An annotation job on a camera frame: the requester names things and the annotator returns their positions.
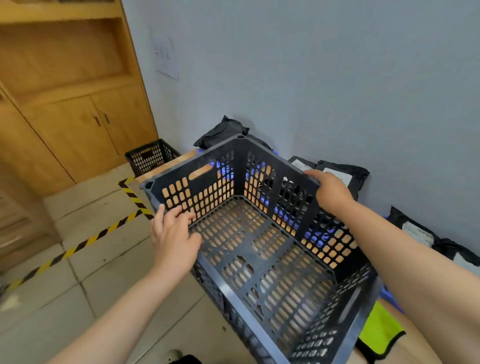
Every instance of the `small black crate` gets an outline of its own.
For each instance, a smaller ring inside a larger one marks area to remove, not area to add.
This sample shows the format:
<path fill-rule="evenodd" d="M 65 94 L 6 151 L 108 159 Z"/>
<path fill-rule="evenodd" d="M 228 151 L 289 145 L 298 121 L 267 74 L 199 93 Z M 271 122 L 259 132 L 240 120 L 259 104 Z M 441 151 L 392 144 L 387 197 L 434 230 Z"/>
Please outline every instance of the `small black crate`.
<path fill-rule="evenodd" d="M 318 184 L 237 135 L 140 186 L 196 214 L 192 269 L 259 363 L 345 363 L 381 281 Z"/>
<path fill-rule="evenodd" d="M 180 154 L 163 139 L 158 139 L 125 153 L 125 157 L 138 177 L 180 157 Z"/>

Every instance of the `hazard tape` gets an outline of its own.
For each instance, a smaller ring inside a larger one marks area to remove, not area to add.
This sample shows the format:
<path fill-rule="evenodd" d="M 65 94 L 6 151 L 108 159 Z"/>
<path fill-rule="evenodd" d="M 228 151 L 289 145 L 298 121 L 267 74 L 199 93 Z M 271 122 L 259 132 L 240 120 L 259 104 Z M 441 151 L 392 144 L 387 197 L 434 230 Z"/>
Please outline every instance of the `hazard tape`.
<path fill-rule="evenodd" d="M 17 288 L 18 286 L 24 284 L 25 282 L 27 282 L 28 280 L 32 279 L 33 277 L 36 277 L 40 274 L 42 274 L 43 272 L 45 272 L 48 268 L 54 266 L 55 264 L 61 262 L 62 260 L 65 260 L 67 259 L 69 256 L 75 254 L 76 252 L 79 252 L 80 250 L 82 250 L 83 248 L 85 248 L 86 246 L 89 246 L 90 244 L 93 244 L 94 242 L 96 242 L 97 240 L 99 240 L 100 238 L 103 238 L 105 235 L 107 235 L 108 233 L 114 231 L 115 229 L 118 229 L 120 226 L 123 226 L 125 225 L 125 223 L 127 223 L 127 221 L 131 221 L 133 220 L 134 218 L 142 215 L 143 212 L 141 210 L 137 210 L 135 213 L 123 218 L 122 220 L 120 220 L 119 222 L 116 222 L 115 224 L 109 226 L 108 228 L 106 229 L 103 229 L 101 232 L 99 232 L 97 235 L 94 235 L 92 236 L 91 238 L 81 242 L 80 244 L 78 244 L 77 246 L 73 247 L 72 249 L 62 253 L 62 254 L 59 254 L 57 255 L 55 258 L 53 258 L 52 260 L 46 262 L 45 264 L 35 268 L 34 270 L 30 271 L 30 273 L 28 273 L 25 277 L 23 277 L 22 279 L 17 279 L 15 281 L 13 281 L 12 283 L 10 284 L 7 284 L 6 286 L 2 287 L 0 289 L 0 296 L 4 293 L 4 292 L 9 292 L 9 291 L 13 291 L 15 288 Z"/>
<path fill-rule="evenodd" d="M 119 186 L 127 194 L 127 196 L 137 205 L 137 207 L 145 215 L 145 217 L 151 220 L 154 218 L 153 214 L 150 212 L 147 206 L 144 205 L 142 200 L 138 198 L 135 192 L 133 192 L 133 190 L 129 186 L 127 186 L 127 183 L 133 181 L 134 179 L 135 177 L 129 177 L 125 180 L 122 180 L 119 182 Z"/>

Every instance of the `cabinet door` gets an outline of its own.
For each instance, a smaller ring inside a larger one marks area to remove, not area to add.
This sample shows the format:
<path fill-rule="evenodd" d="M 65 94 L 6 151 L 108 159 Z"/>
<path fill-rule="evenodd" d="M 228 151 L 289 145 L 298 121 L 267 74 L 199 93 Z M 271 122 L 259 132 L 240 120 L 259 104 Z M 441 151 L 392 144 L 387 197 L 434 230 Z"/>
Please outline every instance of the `cabinet door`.
<path fill-rule="evenodd" d="M 24 117 L 1 95 L 0 159 L 40 197 L 75 184 Z"/>
<path fill-rule="evenodd" d="M 77 183 L 124 162 L 88 96 L 25 109 L 24 115 Z"/>
<path fill-rule="evenodd" d="M 140 85 L 100 92 L 92 99 L 119 154 L 158 139 Z"/>

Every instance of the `wall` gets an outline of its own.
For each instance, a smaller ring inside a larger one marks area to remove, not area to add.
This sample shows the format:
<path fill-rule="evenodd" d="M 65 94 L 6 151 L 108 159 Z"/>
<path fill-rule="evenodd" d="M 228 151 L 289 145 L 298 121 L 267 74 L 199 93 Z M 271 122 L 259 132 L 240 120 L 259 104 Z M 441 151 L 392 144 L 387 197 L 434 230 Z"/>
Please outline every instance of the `wall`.
<path fill-rule="evenodd" d="M 285 158 L 366 167 L 361 202 L 480 254 L 477 1 L 123 1 L 180 151 L 224 114 L 254 123 Z M 150 28 L 173 38 L 180 81 L 155 71 Z"/>

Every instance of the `person's left hand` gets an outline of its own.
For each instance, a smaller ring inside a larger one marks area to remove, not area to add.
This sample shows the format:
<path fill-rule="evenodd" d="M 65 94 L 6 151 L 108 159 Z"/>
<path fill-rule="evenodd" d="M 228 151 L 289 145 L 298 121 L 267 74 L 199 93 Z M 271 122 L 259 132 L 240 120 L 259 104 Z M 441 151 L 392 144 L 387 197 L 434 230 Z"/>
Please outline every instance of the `person's left hand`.
<path fill-rule="evenodd" d="M 177 206 L 165 213 L 165 205 L 160 205 L 152 221 L 152 241 L 155 245 L 154 275 L 168 275 L 178 283 L 192 268 L 197 259 L 202 236 L 194 232 L 188 235 L 189 220 L 194 212 L 181 213 Z"/>

